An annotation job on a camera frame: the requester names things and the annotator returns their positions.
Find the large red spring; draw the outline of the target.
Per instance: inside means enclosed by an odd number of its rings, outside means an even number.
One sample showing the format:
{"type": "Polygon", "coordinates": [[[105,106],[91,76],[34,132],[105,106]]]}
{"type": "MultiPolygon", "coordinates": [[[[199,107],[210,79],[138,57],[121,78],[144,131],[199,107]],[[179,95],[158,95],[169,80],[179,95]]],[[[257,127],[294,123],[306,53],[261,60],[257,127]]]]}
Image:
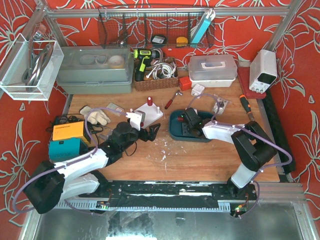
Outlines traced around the large red spring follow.
{"type": "Polygon", "coordinates": [[[147,105],[148,106],[152,106],[153,105],[153,98],[150,97],[150,96],[147,98],[147,105]]]}

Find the red handled ratchet wrench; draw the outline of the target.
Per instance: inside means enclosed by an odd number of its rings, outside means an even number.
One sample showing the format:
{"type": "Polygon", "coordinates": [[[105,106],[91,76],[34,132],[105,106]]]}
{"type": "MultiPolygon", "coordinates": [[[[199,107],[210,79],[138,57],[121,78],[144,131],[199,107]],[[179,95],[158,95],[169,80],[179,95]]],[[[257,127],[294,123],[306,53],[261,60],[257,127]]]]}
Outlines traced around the red handled ratchet wrench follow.
{"type": "Polygon", "coordinates": [[[177,91],[174,93],[173,97],[167,102],[167,104],[165,105],[164,109],[167,110],[167,109],[171,106],[171,104],[173,103],[174,99],[175,99],[177,96],[182,96],[182,95],[183,95],[183,93],[182,93],[180,90],[177,90],[177,91]]]}

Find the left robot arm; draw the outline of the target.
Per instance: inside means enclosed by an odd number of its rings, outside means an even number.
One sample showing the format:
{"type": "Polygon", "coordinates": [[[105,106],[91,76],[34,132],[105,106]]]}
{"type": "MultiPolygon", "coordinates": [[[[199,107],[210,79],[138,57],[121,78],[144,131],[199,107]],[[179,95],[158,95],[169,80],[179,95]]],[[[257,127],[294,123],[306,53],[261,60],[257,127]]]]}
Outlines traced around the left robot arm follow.
{"type": "Polygon", "coordinates": [[[99,169],[114,164],[138,140],[154,141],[160,126],[157,123],[149,129],[138,130],[128,122],[120,122],[107,140],[88,153],[61,162],[42,161],[23,192],[39,214],[45,214],[60,201],[75,196],[99,195],[108,184],[99,169]]]}

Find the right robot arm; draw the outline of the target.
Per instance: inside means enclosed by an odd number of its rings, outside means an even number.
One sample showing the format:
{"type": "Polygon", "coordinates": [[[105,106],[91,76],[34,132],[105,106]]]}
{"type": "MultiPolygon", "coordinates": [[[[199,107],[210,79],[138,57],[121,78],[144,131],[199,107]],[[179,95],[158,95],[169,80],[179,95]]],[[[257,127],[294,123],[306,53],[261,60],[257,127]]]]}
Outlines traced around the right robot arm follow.
{"type": "Polygon", "coordinates": [[[277,153],[273,142],[256,121],[232,125],[201,118],[194,108],[181,115],[188,132],[198,139],[219,140],[233,144],[241,160],[235,173],[228,179],[227,188],[237,197],[254,179],[255,174],[277,153]]]}

